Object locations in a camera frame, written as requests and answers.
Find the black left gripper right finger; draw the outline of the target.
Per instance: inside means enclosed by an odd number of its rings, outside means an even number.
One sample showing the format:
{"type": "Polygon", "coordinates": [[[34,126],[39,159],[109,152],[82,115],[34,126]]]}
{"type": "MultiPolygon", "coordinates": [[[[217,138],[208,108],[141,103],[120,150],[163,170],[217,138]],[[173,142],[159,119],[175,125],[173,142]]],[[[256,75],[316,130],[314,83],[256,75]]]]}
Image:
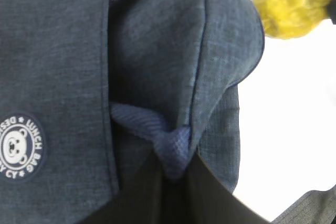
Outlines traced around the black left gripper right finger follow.
{"type": "Polygon", "coordinates": [[[223,186],[198,154],[186,173],[186,214],[181,223],[263,224],[252,211],[223,186]]]}

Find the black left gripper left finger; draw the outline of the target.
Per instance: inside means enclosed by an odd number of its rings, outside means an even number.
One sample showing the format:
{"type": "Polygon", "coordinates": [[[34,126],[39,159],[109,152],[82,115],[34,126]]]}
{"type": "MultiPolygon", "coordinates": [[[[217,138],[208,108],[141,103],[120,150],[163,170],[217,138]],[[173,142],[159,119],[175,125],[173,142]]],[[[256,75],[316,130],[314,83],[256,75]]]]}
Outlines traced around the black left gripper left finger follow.
{"type": "Polygon", "coordinates": [[[161,223],[162,173],[159,159],[151,153],[115,199],[80,223],[161,223]]]}

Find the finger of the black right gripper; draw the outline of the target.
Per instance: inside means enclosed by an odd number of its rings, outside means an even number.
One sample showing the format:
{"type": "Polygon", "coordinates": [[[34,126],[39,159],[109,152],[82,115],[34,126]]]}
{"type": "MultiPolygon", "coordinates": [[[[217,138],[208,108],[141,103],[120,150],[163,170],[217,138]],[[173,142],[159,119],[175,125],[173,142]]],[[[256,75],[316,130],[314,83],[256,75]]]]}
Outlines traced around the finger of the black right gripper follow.
{"type": "Polygon", "coordinates": [[[333,25],[335,25],[335,0],[327,0],[327,3],[324,7],[325,10],[325,20],[330,20],[333,25]]]}

